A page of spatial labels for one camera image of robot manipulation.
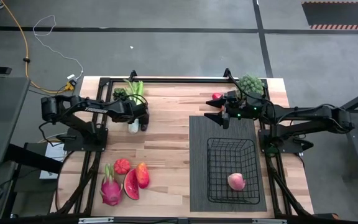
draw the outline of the black wire basket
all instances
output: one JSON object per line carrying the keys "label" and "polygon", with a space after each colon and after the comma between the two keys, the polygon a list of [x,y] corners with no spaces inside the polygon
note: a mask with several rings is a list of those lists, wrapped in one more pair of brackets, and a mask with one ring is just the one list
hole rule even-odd
{"label": "black wire basket", "polygon": [[[207,142],[208,200],[256,205],[260,201],[255,144],[250,139],[209,138]],[[240,173],[241,191],[231,189],[227,178]]]}

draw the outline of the concrete floor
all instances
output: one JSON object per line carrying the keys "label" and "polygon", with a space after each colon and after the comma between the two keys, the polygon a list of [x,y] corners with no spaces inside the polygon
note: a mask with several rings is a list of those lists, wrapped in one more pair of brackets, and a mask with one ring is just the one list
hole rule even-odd
{"label": "concrete floor", "polygon": [[[249,28],[255,29],[251,0],[69,0],[9,1],[23,26],[33,26],[50,14],[63,27]],[[297,0],[259,0],[266,29],[307,29]],[[0,25],[14,26],[5,10]],[[45,26],[52,21],[45,21]],[[66,77],[79,74],[79,66],[42,47],[26,32],[30,47],[31,79],[49,89],[59,89]],[[332,103],[341,106],[358,95],[358,35],[266,35],[273,76],[284,78],[291,106]],[[257,34],[212,33],[68,33],[54,32],[42,39],[64,55],[77,58],[85,75],[184,75],[220,77],[226,67],[235,76],[245,72],[265,77]],[[0,66],[23,77],[24,44],[19,32],[0,31]],[[12,137],[14,144],[37,142],[42,96],[28,92]],[[66,130],[47,126],[47,135]],[[337,213],[358,220],[358,182],[344,183],[345,136],[319,133],[308,139],[315,147],[305,152],[306,176],[315,213]],[[48,206],[29,206],[21,196],[21,215],[47,213]]]}

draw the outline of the dragon fruit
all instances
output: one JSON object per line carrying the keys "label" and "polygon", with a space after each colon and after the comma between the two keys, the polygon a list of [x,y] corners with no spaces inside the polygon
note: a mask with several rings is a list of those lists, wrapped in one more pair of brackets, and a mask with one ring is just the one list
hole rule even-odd
{"label": "dragon fruit", "polygon": [[100,190],[103,203],[110,206],[118,205],[121,201],[122,184],[119,185],[114,179],[114,168],[111,164],[106,164],[104,171],[105,175]]}

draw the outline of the watermelon slice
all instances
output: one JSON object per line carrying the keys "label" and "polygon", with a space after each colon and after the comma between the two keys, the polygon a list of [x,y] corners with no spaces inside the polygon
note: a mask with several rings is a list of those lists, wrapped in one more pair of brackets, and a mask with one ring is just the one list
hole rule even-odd
{"label": "watermelon slice", "polygon": [[136,170],[132,169],[124,179],[124,190],[130,199],[139,199],[139,186],[137,185]]}

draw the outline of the black stripe on floor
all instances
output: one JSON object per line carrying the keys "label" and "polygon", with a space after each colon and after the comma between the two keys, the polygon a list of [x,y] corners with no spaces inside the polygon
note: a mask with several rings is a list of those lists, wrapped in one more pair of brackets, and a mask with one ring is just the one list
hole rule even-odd
{"label": "black stripe on floor", "polygon": [[312,29],[357,29],[358,2],[303,2]]}

